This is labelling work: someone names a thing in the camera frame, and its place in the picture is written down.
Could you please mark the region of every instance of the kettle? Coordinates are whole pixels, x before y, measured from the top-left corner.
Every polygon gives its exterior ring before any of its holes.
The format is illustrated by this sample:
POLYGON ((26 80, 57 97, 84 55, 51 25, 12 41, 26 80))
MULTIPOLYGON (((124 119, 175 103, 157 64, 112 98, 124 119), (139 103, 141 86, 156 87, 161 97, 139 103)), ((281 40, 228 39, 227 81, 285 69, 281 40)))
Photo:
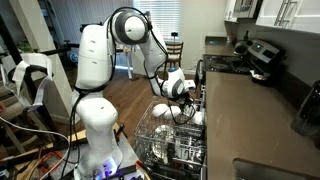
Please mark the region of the kettle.
POLYGON ((248 47, 252 46, 252 41, 238 41, 234 48, 235 55, 246 55, 248 51, 248 47))

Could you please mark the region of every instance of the wooden chair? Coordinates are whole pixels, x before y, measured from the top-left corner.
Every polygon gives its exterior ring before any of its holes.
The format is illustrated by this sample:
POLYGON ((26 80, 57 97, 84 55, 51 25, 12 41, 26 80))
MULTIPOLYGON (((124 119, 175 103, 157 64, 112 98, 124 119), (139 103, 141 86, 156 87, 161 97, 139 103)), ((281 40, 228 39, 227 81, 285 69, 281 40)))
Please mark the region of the wooden chair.
POLYGON ((176 66, 176 63, 178 63, 178 66, 181 67, 181 55, 183 50, 183 42, 166 42, 167 51, 168 51, 168 59, 164 63, 164 71, 163 71, 163 79, 166 75, 166 69, 167 64, 169 63, 169 66, 176 66))

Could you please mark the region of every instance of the metal rack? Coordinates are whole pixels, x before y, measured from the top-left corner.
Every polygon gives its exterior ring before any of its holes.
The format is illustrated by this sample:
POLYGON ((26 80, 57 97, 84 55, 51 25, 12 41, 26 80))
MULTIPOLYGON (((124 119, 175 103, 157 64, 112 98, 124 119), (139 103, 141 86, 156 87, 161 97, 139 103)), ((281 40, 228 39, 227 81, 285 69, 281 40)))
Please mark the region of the metal rack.
POLYGON ((195 124, 188 116, 190 109, 198 109, 201 101, 196 100, 196 107, 186 107, 175 117, 176 121, 187 123, 176 125, 173 119, 164 115, 153 116, 152 111, 158 104, 178 106, 163 97, 154 97, 139 124, 134 130, 137 140, 138 157, 150 166, 156 166, 159 179, 200 179, 200 171, 206 155, 205 125, 195 124))

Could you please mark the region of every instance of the kitchen counter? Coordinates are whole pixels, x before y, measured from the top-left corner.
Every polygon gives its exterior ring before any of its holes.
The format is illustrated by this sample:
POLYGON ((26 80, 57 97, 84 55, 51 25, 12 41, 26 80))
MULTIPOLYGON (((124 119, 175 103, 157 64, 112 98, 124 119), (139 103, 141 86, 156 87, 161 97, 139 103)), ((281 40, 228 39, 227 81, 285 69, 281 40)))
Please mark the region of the kitchen counter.
POLYGON ((320 177, 320 150, 290 128, 297 111, 249 76, 207 72, 208 179, 234 178, 239 158, 320 177))
POLYGON ((226 43, 226 37, 206 37, 205 54, 235 56, 234 46, 226 43))

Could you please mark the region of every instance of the sink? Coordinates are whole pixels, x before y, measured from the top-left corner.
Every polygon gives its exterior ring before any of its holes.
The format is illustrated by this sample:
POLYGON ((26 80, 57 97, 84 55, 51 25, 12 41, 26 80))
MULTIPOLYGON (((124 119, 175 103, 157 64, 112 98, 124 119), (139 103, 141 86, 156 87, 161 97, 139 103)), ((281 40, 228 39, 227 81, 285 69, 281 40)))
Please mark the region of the sink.
POLYGON ((235 159, 233 161, 235 180, 310 180, 318 179, 307 177, 294 172, 280 170, 278 168, 257 164, 246 160, 235 159))

